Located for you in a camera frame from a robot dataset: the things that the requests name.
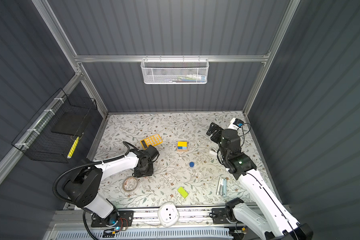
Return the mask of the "yellow rectangular block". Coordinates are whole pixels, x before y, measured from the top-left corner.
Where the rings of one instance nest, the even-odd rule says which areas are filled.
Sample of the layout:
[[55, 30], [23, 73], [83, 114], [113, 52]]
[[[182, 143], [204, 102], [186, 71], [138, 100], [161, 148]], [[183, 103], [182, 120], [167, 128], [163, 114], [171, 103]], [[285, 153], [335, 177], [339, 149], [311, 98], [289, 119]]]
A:
[[178, 141], [178, 147], [180, 147], [180, 148], [187, 148], [187, 147], [188, 147], [188, 142]]

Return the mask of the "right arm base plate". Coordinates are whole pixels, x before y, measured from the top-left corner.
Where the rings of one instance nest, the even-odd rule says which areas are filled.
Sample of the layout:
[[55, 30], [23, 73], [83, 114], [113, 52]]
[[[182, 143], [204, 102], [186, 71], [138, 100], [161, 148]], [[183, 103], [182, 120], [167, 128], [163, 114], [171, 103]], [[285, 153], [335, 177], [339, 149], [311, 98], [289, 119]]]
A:
[[212, 212], [209, 213], [209, 217], [212, 218], [215, 225], [242, 223], [236, 219], [234, 216], [234, 210], [230, 207], [212, 208]]

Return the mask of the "wood block with holes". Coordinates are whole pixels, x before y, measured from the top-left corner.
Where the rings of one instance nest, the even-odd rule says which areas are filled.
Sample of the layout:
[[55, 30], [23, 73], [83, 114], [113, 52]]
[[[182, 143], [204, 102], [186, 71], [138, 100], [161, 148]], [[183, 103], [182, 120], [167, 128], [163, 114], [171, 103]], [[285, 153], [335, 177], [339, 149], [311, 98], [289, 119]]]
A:
[[187, 152], [188, 150], [189, 150], [188, 142], [178, 141], [178, 143], [177, 143], [177, 151], [178, 152]]

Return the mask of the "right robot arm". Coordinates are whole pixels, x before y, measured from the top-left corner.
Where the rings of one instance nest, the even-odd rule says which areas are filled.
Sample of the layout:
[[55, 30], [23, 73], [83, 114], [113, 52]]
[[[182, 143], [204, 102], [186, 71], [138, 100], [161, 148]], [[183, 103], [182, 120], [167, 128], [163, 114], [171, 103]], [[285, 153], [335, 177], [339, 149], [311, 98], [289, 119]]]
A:
[[252, 159], [242, 152], [238, 130], [245, 123], [233, 118], [228, 128], [211, 123], [207, 135], [218, 145], [217, 159], [250, 193], [263, 213], [257, 214], [242, 199], [235, 198], [225, 206], [228, 221], [241, 222], [262, 240], [311, 240], [313, 230], [300, 223], [279, 201], [264, 182]]

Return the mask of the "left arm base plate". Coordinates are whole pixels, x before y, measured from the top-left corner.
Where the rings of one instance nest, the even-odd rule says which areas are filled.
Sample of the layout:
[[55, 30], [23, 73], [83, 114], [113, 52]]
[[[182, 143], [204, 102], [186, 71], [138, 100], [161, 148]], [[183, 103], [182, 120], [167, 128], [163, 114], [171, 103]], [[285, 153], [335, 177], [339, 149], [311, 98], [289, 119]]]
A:
[[94, 214], [92, 217], [92, 228], [116, 228], [116, 227], [130, 227], [134, 218], [134, 211], [113, 211], [108, 217], [101, 218]]

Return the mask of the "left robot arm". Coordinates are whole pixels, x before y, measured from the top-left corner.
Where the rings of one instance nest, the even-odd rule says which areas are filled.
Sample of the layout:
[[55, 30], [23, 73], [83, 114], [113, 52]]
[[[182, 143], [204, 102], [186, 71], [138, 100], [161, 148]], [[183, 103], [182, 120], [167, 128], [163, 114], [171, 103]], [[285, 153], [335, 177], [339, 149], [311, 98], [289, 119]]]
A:
[[119, 218], [117, 208], [99, 193], [100, 183], [106, 178], [132, 169], [133, 177], [150, 177], [153, 175], [153, 163], [160, 156], [159, 151], [149, 146], [139, 150], [127, 142], [124, 155], [100, 162], [90, 162], [86, 166], [77, 167], [68, 173], [63, 184], [63, 191], [78, 208], [89, 210], [101, 219], [108, 219], [114, 224]]

